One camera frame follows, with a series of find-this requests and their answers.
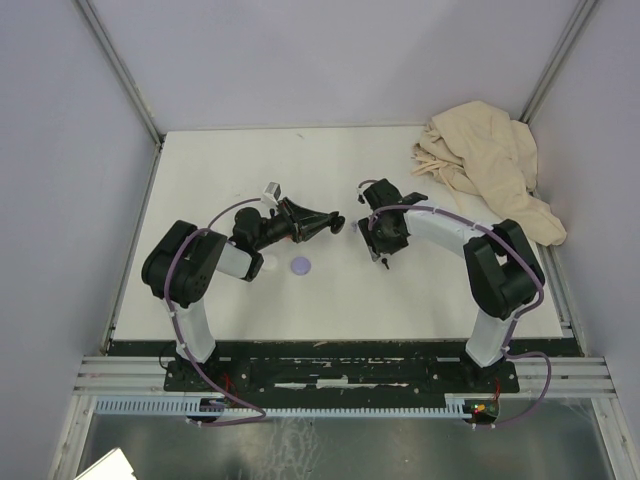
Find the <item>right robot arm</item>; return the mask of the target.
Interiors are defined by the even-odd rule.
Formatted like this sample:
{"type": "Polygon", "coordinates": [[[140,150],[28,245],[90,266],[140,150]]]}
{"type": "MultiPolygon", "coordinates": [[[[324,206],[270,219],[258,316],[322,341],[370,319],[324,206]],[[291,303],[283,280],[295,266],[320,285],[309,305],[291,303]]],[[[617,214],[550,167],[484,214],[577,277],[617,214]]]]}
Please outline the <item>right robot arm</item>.
{"type": "Polygon", "coordinates": [[[459,379],[469,390],[486,388],[495,379],[494,365],[508,357],[518,320],[544,300],[544,273],[521,226],[509,219],[483,225],[421,193],[404,196],[386,179],[361,182],[358,201],[372,210],[357,225],[373,261],[387,265],[412,237],[465,261],[478,314],[459,379]]]}

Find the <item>white earbud case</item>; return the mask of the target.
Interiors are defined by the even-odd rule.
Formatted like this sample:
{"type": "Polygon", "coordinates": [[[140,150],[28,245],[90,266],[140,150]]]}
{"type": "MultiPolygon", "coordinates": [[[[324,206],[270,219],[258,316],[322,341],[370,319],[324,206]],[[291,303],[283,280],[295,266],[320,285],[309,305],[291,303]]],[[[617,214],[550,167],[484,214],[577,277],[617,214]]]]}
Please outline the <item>white earbud case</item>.
{"type": "Polygon", "coordinates": [[[278,268],[278,259],[275,255],[265,254],[263,269],[266,271],[275,271],[278,268]]]}

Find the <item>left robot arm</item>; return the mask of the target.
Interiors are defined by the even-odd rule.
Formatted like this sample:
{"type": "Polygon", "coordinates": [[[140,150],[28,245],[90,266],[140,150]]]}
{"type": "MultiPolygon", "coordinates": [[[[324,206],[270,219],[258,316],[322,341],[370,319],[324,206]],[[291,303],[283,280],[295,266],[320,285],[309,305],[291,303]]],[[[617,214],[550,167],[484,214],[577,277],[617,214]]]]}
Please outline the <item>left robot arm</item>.
{"type": "Polygon", "coordinates": [[[154,297],[163,301],[176,335],[180,357],[192,360],[187,379],[198,389],[209,390],[221,378],[220,364],[210,359],[216,341],[207,319],[204,296],[216,273],[253,281],[260,272],[262,251],[284,239],[309,241],[327,229],[338,234],[346,220],[339,212],[318,212],[285,197],[275,202],[267,217],[243,200],[224,210],[235,212],[230,236],[177,220],[143,263],[141,279],[154,297]]]}

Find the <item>black earbud case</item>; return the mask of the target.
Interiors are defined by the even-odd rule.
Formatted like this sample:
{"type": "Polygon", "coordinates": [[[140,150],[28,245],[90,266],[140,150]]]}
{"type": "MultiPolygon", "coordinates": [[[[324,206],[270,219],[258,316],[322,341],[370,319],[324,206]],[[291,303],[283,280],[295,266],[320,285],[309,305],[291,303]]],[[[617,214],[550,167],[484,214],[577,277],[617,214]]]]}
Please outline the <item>black earbud case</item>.
{"type": "Polygon", "coordinates": [[[346,218],[338,212],[332,212],[330,215],[330,231],[333,235],[339,234],[346,223],[346,218]]]}

